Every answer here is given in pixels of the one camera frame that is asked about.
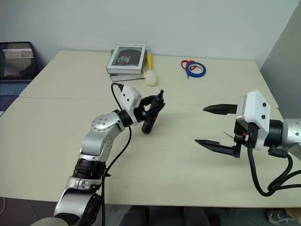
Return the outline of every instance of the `white table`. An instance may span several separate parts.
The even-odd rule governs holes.
[[[62,51],[0,117],[0,196],[57,201],[78,158],[83,137],[98,115],[117,109],[105,71],[108,53]],[[133,128],[132,142],[106,180],[106,202],[114,204],[299,207],[299,189],[262,197],[256,191],[246,149],[241,158],[210,152],[194,139],[232,145],[234,115],[203,112],[217,103],[237,103],[259,89],[282,120],[277,104],[253,61],[194,59],[207,66],[204,78],[187,80],[181,57],[156,56],[156,87],[125,82],[143,96],[165,90],[166,106],[153,131]],[[128,138],[120,134],[109,162]],[[286,160],[254,152],[263,188],[286,167]],[[294,161],[294,170],[301,162]]]
[[[167,104],[149,135],[133,128],[132,142],[106,180],[106,202],[189,206],[300,206],[299,189],[265,198],[256,191],[246,149],[241,158],[210,152],[194,139],[231,145],[234,115],[202,112],[201,105]],[[57,201],[72,174],[81,141],[92,119],[117,106],[112,101],[18,98],[0,119],[0,196]],[[282,119],[273,109],[271,117]],[[128,131],[114,142],[109,161],[121,150]],[[287,161],[255,152],[262,187]],[[294,161],[294,170],[301,168]]]
[[[112,100],[111,80],[106,72],[110,53],[61,51],[44,68],[21,97]],[[183,59],[201,62],[207,68],[203,78],[187,80]],[[169,104],[236,104],[238,98],[258,89],[273,108],[278,105],[253,60],[221,60],[175,56],[154,56],[159,84],[149,87],[144,80],[128,81],[143,95],[164,89]]]

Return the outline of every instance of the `black cable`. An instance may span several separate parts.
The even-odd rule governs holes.
[[[282,184],[285,181],[287,181],[288,179],[290,179],[298,174],[301,174],[301,170],[298,170],[296,172],[288,174],[293,167],[293,160],[289,154],[287,155],[288,166],[287,166],[286,170],[279,177],[277,177],[275,180],[273,180],[270,183],[270,185],[268,186],[268,192],[264,192],[260,187],[260,184],[259,184],[259,181],[257,178],[257,174],[256,174],[255,161],[254,161],[254,157],[253,157],[253,149],[251,147],[248,147],[248,157],[249,157],[251,174],[252,174],[252,179],[253,179],[254,185],[255,185],[257,191],[261,195],[267,197],[267,196],[271,196],[273,193],[275,193],[278,190],[301,187],[301,184],[282,186]]]
[[[120,104],[119,104],[119,102],[118,102],[118,100],[116,98],[116,95],[114,93],[114,85],[118,86],[121,90],[123,88],[123,85],[119,84],[119,83],[112,83],[111,84],[111,91],[112,91],[112,94],[114,96],[114,99],[115,99],[118,107],[120,108],[120,110],[122,110],[122,107],[120,106]],[[131,139],[132,139],[132,130],[131,130],[130,126],[128,127],[128,131],[129,131],[129,137],[128,137],[126,145],[120,151],[120,153],[113,159],[113,161],[109,164],[108,168],[105,171],[105,175],[102,176],[102,226],[105,225],[105,206],[104,206],[104,182],[105,182],[105,178],[108,175],[108,172],[109,172],[110,168],[113,166],[113,164],[116,162],[116,160],[124,153],[124,151],[126,150],[126,148],[128,147],[128,145],[131,142]]]

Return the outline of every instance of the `robotic arm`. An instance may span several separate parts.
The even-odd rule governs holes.
[[[301,119],[270,120],[270,105],[259,91],[249,92],[239,99],[238,105],[212,105],[204,111],[227,115],[236,114],[234,126],[234,142],[236,145],[228,147],[211,140],[195,140],[211,151],[240,156],[241,145],[248,148],[248,157],[251,166],[252,178],[258,192],[263,196],[270,196],[277,190],[301,187],[301,185],[282,184],[293,176],[301,174],[301,170],[290,173],[293,160],[288,152],[301,161]],[[288,159],[287,169],[268,186],[264,192],[259,185],[253,159],[253,149],[261,150],[269,147],[269,155]]]
[[[142,131],[149,133],[160,110],[164,107],[163,90],[157,96],[141,99],[141,93],[133,87],[118,85],[122,110],[100,115],[93,119],[91,129],[83,139],[79,159],[73,175],[56,205],[54,218],[42,219],[35,226],[62,225],[89,226],[96,220],[104,197],[96,191],[104,186],[104,178],[110,176],[106,168],[114,139],[125,127],[144,121]]]

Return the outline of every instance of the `sponge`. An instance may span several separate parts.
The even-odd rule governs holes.
[[[155,72],[152,70],[152,54],[149,50],[146,53],[146,62],[149,69],[143,74],[145,83],[149,86],[155,86],[158,82],[158,78]]]

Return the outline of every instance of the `book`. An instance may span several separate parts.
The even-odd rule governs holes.
[[[110,74],[110,78],[113,82],[115,81],[130,81],[130,80],[138,80],[138,79],[144,79],[144,69],[145,69],[145,60],[146,60],[146,52],[144,54],[143,58],[143,64],[142,64],[142,73],[141,74]]]
[[[110,78],[113,82],[116,82],[116,81],[144,79],[144,76],[143,73],[142,74],[110,74]]]
[[[107,65],[109,74],[142,74],[144,44],[118,43]]]

